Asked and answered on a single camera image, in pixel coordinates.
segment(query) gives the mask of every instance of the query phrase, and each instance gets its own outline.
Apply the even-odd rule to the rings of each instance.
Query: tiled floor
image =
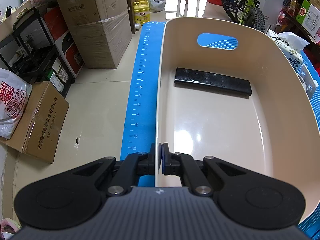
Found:
[[[151,20],[165,21],[179,16],[229,20],[221,6],[212,5],[206,0],[189,0],[188,5],[185,4],[185,0],[167,0],[165,10],[152,13]],[[54,163],[49,165],[25,154],[19,154],[13,181],[13,196],[33,181],[103,156],[112,155],[119,159],[139,37],[140,31],[133,35],[117,69],[81,71],[66,98],[70,107],[61,131]]]

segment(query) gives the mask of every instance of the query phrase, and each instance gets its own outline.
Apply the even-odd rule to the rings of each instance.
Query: grey ribbed plate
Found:
[[[296,227],[263,231],[225,217],[212,199],[192,195],[187,187],[135,187],[111,197],[95,217],[59,231],[24,227],[13,240],[294,240],[309,239]]]

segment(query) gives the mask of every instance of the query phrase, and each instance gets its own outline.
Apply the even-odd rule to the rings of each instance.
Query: round black disc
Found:
[[[200,82],[203,80],[203,74],[196,70],[190,71],[188,73],[188,77],[194,82]]]
[[[19,220],[29,226],[57,230],[92,217],[101,204],[99,191],[81,176],[53,176],[23,188],[14,200]]]
[[[233,177],[220,191],[218,203],[233,221],[264,230],[297,225],[305,209],[297,188],[269,177],[256,181]]]

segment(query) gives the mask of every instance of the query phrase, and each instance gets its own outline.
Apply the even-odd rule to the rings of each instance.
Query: blue measuring mat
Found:
[[[156,107],[160,52],[165,22],[142,27],[134,62],[120,159],[128,154],[149,152],[156,141]],[[143,176],[139,186],[154,187],[154,176]]]
[[[143,25],[139,46],[132,72],[127,113],[121,148],[121,160],[134,152],[149,152],[156,140],[156,100],[160,52],[165,22],[149,22]],[[234,49],[237,40],[233,37],[203,33],[198,44],[204,47]],[[320,84],[320,78],[312,63],[301,51],[303,63],[307,66],[313,79]],[[320,90],[317,88],[311,105],[315,112],[318,126],[320,124]],[[153,176],[143,176],[139,185],[153,187]],[[298,228],[313,240],[320,239],[320,205],[314,212],[298,225]]]

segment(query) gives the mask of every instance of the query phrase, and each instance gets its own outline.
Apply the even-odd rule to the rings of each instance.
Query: white plastic bag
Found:
[[[31,91],[30,84],[11,71],[0,68],[0,136],[10,139]]]
[[[165,7],[166,0],[148,0],[150,12],[160,12]]]

